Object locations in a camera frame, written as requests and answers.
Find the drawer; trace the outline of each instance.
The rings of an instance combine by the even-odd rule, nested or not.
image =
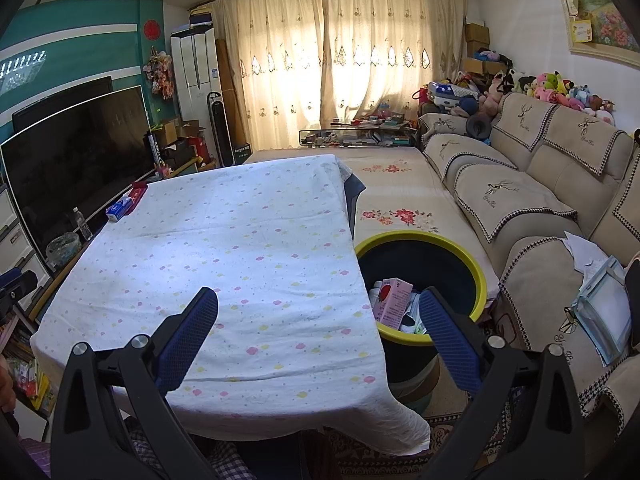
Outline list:
[[[9,198],[9,190],[4,188],[4,191],[0,192],[0,234],[4,229],[11,227],[18,218],[14,211],[14,205]]]
[[[24,229],[18,223],[0,238],[0,272],[7,272],[20,263],[20,258],[27,258],[32,248]]]
[[[36,296],[40,296],[40,291],[46,288],[47,282],[49,281],[49,273],[47,269],[40,263],[40,260],[36,256],[35,253],[31,253],[31,257],[27,260],[22,268],[22,272],[26,272],[27,270],[32,270],[36,277],[38,278],[38,285],[33,290],[27,294],[24,298],[22,298],[18,303],[23,310],[27,310],[31,304],[31,300],[33,300]]]

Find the sofa backrest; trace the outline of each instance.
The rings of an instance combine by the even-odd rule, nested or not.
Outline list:
[[[491,146],[526,171],[557,107],[516,92],[505,95],[492,121]]]
[[[578,212],[578,225],[588,238],[620,187],[633,139],[610,124],[561,106],[549,114],[542,141],[527,173]]]
[[[636,146],[622,184],[590,239],[623,265],[640,251],[640,147]]]

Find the sofa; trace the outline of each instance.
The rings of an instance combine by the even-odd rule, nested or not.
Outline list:
[[[420,117],[420,149],[455,198],[500,276],[491,310],[512,345],[564,349],[586,421],[586,470],[605,455],[640,400],[640,356],[628,348],[604,367],[567,316],[582,274],[561,238],[598,244],[624,266],[640,251],[640,146],[582,112],[507,94],[490,146],[465,120]]]

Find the teal wall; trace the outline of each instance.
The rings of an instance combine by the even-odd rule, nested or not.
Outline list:
[[[156,41],[144,37],[143,27],[153,19],[161,27]],[[0,38],[0,50],[44,34],[95,25],[136,24],[137,32],[110,32],[47,43],[46,59],[35,78],[0,95],[0,111],[50,88],[94,74],[142,66],[154,46],[165,50],[162,0],[59,0],[21,9]],[[10,58],[0,60],[0,66]],[[173,101],[151,93],[144,75],[114,79],[114,89],[141,85],[152,124],[176,115]],[[11,122],[0,125],[0,142],[13,134]]]

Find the wall molding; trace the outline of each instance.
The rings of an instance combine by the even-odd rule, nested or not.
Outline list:
[[[139,66],[130,66],[127,68],[119,68],[117,70],[110,70],[108,72],[101,72],[99,74],[89,75],[87,77],[83,77],[80,79],[76,79],[74,81],[63,83],[62,85],[55,86],[53,88],[45,90],[44,92],[40,92],[39,94],[31,96],[28,99],[25,99],[24,101],[12,106],[11,108],[8,108],[4,112],[0,112],[0,127],[10,122],[11,116],[18,110],[21,110],[25,106],[29,106],[34,102],[39,101],[40,99],[44,99],[45,97],[55,94],[56,92],[66,90],[67,88],[71,88],[72,86],[76,86],[82,83],[87,83],[95,79],[100,79],[101,77],[111,76],[112,79],[121,79],[123,77],[139,75],[140,73],[142,73],[142,71],[140,70]]]
[[[114,32],[137,32],[137,23],[116,23],[114,25],[91,25],[89,27],[67,28],[65,30],[57,30],[42,36],[36,36],[29,40],[21,41],[7,48],[0,50],[0,60],[5,60],[13,56],[17,56],[27,50],[40,48],[49,43],[56,41],[70,40],[71,38],[82,38],[83,36],[92,36],[94,34],[113,34]]]

